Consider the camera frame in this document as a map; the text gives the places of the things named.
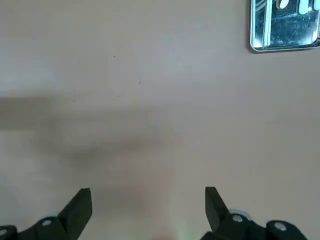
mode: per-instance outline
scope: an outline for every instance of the black bracket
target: black bracket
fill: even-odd
[[[272,220],[262,227],[229,212],[215,187],[205,188],[205,213],[211,227],[201,240],[307,240],[293,224]]]
[[[45,217],[22,232],[13,225],[0,226],[0,240],[77,240],[91,216],[91,191],[83,188],[57,216]]]

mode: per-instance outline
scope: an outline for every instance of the metal object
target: metal object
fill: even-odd
[[[212,231],[201,240],[307,240],[289,222],[272,220],[262,227],[241,214],[231,214],[215,187],[205,188],[205,213]]]
[[[46,217],[27,230],[0,226],[0,240],[77,240],[91,215],[91,191],[83,188],[57,216]]]
[[[240,215],[233,215],[232,219],[238,223],[242,222],[242,217]]]
[[[42,226],[45,227],[45,226],[48,226],[51,224],[51,221],[50,220],[45,220],[42,222]]]
[[[7,230],[6,230],[6,229],[0,230],[0,236],[5,235],[6,233],[7,233]]]
[[[282,222],[276,222],[276,223],[274,224],[274,226],[275,226],[277,229],[281,230],[281,231],[286,231],[286,230],[287,230],[286,225],[283,224]]]
[[[320,0],[251,0],[250,45],[258,52],[320,46]]]

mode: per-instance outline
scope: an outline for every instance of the silver screw head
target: silver screw head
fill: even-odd
[[[5,235],[7,233],[7,229],[0,230],[0,236]]]
[[[48,225],[50,225],[51,224],[51,221],[50,220],[44,220],[43,222],[42,222],[42,226],[43,227],[46,227],[46,226],[48,226]]]
[[[241,223],[243,221],[243,219],[240,215],[233,215],[232,219],[233,219],[233,221],[236,221],[238,223]]]
[[[280,231],[286,231],[287,230],[287,228],[286,228],[286,226],[282,223],[282,222],[276,222],[275,224],[274,224],[274,226],[277,228],[277,229],[279,229]]]

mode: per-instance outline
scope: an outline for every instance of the reflective metal surface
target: reflective metal surface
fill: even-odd
[[[320,46],[319,0],[251,0],[251,47],[279,51]]]

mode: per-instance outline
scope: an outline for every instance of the beige floor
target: beige floor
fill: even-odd
[[[246,0],[1,0],[0,224],[91,187],[81,239],[198,240],[205,186],[319,238],[320,50],[252,54]]]

